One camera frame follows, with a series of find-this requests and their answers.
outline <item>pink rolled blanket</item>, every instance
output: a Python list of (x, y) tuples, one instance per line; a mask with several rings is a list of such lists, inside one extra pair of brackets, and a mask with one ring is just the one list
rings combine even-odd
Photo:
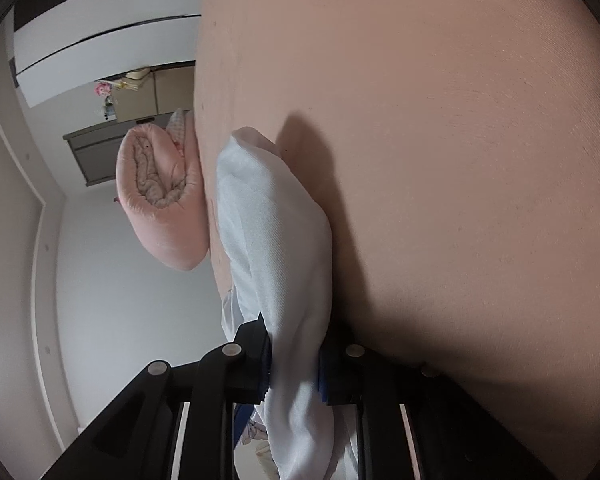
[(209, 248), (194, 116), (176, 110), (166, 130), (131, 128), (116, 163), (118, 198), (140, 243), (162, 263), (191, 270)]

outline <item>beige bed sheet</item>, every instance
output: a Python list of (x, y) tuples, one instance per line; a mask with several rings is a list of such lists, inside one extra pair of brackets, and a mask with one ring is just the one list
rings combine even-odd
[(322, 206), (367, 345), (459, 381), (560, 479), (600, 457), (600, 26), (580, 0), (204, 0), (196, 125)]

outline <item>silver screw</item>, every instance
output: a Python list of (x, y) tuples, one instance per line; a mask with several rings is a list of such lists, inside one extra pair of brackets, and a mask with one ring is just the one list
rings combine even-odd
[(362, 357), (365, 354), (365, 348), (360, 345), (349, 345), (345, 350), (349, 357)]
[(167, 371), (167, 363), (164, 361), (154, 361), (146, 370), (150, 375), (162, 375)]
[(429, 378), (438, 377), (440, 375), (439, 371), (437, 371), (433, 366), (429, 366), (427, 364), (422, 365), (420, 373)]
[(240, 352), (242, 352), (242, 347), (238, 343), (227, 343), (222, 347), (222, 353), (227, 357), (240, 355)]

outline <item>folded cloth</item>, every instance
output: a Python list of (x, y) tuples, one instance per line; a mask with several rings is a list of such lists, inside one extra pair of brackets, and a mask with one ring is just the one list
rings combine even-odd
[(191, 270), (209, 247), (194, 117), (182, 110), (167, 129), (131, 128), (116, 163), (118, 198), (140, 240), (165, 265)]
[(318, 350), (331, 314), (331, 230), (314, 200), (253, 128), (218, 157), (218, 224), (234, 286), (222, 328), (262, 313), (272, 343), (270, 390), (257, 406), (282, 480), (325, 478), (333, 410), (317, 393)]

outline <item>cabinet door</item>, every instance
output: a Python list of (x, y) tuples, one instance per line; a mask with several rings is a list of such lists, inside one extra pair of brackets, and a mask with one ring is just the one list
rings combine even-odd
[(155, 95), (158, 113), (167, 114), (182, 108), (193, 108), (194, 66), (170, 68), (155, 72)]
[(150, 73), (146, 79), (137, 91), (116, 88), (111, 91), (113, 108), (119, 123), (157, 114), (154, 74)]

